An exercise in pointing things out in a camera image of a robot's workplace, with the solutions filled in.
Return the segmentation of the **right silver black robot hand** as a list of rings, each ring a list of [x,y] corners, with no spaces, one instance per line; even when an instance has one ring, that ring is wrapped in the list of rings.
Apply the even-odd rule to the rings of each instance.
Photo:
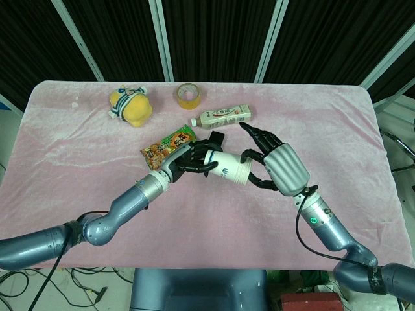
[[[256,187],[278,191],[284,196],[296,196],[307,187],[310,174],[290,144],[284,143],[275,134],[239,123],[260,151],[247,149],[241,154],[240,162],[248,159],[257,161],[266,169],[269,180],[262,180],[249,173],[248,180]]]

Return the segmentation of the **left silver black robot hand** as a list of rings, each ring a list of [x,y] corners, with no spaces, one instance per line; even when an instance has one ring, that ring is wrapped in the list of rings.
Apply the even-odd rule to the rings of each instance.
[[[218,162],[205,164],[205,157],[208,151],[221,152],[223,140],[223,134],[212,132],[209,139],[186,142],[163,160],[161,171],[168,175],[170,183],[177,182],[184,172],[203,173],[207,177]]]

